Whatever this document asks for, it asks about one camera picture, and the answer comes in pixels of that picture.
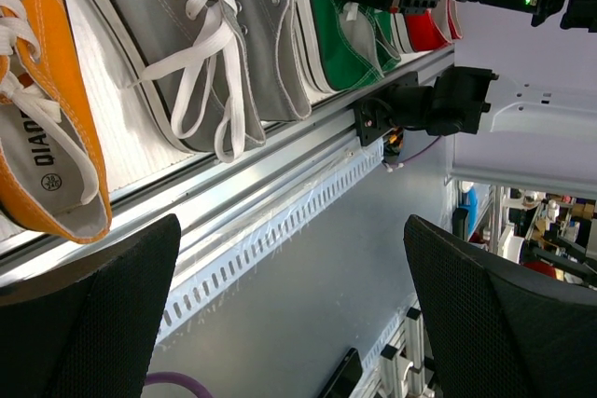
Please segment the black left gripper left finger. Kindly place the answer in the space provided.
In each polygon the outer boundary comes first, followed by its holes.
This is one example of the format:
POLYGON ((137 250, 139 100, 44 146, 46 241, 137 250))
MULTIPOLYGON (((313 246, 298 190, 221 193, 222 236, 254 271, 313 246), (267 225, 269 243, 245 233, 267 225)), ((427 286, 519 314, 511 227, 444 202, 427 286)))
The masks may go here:
POLYGON ((181 240, 175 215, 1 289, 4 397, 138 397, 181 240))

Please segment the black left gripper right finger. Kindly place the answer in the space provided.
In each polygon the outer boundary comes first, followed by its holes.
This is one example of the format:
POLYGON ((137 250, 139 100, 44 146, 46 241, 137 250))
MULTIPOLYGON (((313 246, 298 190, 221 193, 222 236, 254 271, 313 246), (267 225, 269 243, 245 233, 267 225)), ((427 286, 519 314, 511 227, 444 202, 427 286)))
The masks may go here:
POLYGON ((415 214, 404 246, 444 396, 595 396, 595 291, 488 253, 415 214))

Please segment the orange sneaker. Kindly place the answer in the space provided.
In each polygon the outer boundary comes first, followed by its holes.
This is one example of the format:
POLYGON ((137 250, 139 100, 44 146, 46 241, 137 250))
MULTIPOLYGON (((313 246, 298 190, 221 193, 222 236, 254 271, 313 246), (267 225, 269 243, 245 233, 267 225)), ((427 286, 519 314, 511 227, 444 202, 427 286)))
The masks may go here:
POLYGON ((1 0, 1 214, 77 243, 111 225, 65 0, 1 0))

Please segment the green sneaker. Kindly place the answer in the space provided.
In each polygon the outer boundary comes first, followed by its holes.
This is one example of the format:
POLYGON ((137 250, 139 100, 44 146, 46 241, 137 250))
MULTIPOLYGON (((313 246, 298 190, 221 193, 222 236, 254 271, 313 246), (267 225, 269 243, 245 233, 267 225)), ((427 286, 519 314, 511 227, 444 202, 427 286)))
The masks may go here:
POLYGON ((393 71, 401 62, 401 57, 396 48, 389 13, 375 10, 373 13, 378 61, 384 73, 393 71))
POLYGON ((345 0, 297 0, 305 76, 323 93, 359 89, 382 78, 371 15, 345 0))

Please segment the grey sneaker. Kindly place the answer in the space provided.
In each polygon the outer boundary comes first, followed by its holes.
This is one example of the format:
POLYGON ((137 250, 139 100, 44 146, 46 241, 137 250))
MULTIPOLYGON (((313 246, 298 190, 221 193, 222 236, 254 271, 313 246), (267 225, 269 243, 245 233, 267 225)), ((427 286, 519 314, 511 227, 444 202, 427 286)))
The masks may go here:
POLYGON ((299 74, 296 0, 236 0, 259 117, 300 121, 311 114, 299 74))
POLYGON ((224 163, 265 142, 236 0, 91 0, 165 139, 224 163))

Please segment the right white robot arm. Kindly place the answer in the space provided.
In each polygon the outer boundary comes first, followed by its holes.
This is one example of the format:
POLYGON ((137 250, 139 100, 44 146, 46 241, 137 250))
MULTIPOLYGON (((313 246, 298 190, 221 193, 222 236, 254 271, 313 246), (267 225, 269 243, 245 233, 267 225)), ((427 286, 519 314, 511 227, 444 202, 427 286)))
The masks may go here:
MULTIPOLYGON (((414 13, 437 0, 342 0, 388 12, 414 13)), ((501 7, 531 15, 537 27, 558 12, 564 30, 596 30, 596 0, 455 0, 501 7)), ((362 125, 424 130, 431 136, 459 132, 519 131, 568 137, 595 136, 596 108, 585 93, 531 86, 489 69, 455 66, 432 87, 377 90, 354 109, 362 125)))

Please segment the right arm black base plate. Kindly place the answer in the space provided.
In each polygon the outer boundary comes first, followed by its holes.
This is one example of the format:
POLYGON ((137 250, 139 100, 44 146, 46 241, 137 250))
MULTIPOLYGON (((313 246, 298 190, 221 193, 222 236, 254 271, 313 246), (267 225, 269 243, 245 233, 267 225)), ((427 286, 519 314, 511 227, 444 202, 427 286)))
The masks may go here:
POLYGON ((356 100, 353 105, 354 127, 362 147, 372 145, 397 126, 405 105, 398 99, 396 92, 418 87, 418 74, 407 72, 356 100))

